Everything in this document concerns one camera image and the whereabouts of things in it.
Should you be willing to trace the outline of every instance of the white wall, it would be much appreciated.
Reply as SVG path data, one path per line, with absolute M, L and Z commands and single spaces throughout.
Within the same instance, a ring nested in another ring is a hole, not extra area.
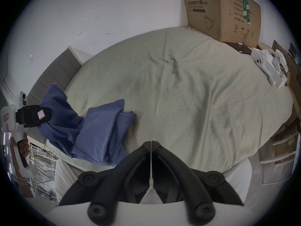
M 293 39 L 281 15 L 269 0 L 255 1 L 262 10 L 261 33 L 265 42 L 271 46 L 276 39 L 288 49 Z M 31 90 L 68 45 L 85 62 L 127 38 L 185 25 L 183 0 L 32 0 L 13 27 L 8 54 L 9 39 L 0 54 L 1 81 L 8 58 L 8 74 L 0 88 L 13 103 L 21 90 Z

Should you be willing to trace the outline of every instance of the pink sticker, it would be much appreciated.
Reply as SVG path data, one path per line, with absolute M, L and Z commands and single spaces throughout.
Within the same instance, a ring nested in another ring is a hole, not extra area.
M 6 122 L 6 121 L 9 119 L 8 113 L 7 113 L 6 115 L 3 116 L 3 119 L 4 119 L 4 122 Z
M 45 114 L 44 114 L 43 110 L 40 110 L 37 114 L 38 114 L 38 117 L 39 117 L 40 120 L 45 117 Z

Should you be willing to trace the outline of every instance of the wrinkled bedsheet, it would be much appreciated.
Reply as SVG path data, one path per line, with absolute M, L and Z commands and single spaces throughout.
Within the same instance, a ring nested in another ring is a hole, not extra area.
M 79 116 L 124 99 L 124 111 L 137 114 L 124 141 L 129 153 L 156 140 L 201 171 L 225 172 L 254 155 L 293 106 L 289 89 L 271 86 L 249 55 L 190 27 L 107 48 L 83 64 L 65 93 Z M 47 146 L 82 170 L 107 169 Z

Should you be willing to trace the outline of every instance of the white sticker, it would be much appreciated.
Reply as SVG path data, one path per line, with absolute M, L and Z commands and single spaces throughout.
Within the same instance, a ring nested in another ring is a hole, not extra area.
M 43 110 L 40 110 L 37 114 L 38 114 L 38 117 L 39 117 L 40 120 L 45 117 L 45 114 L 44 114 Z

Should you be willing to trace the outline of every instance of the screw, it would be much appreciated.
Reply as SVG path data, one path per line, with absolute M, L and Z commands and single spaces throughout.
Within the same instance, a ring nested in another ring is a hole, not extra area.
M 103 220 L 107 216 L 107 209 L 103 205 L 94 204 L 89 207 L 88 215 L 95 220 Z
M 195 210 L 195 214 L 198 218 L 209 219 L 215 215 L 215 210 L 211 203 L 203 203 L 198 205 Z

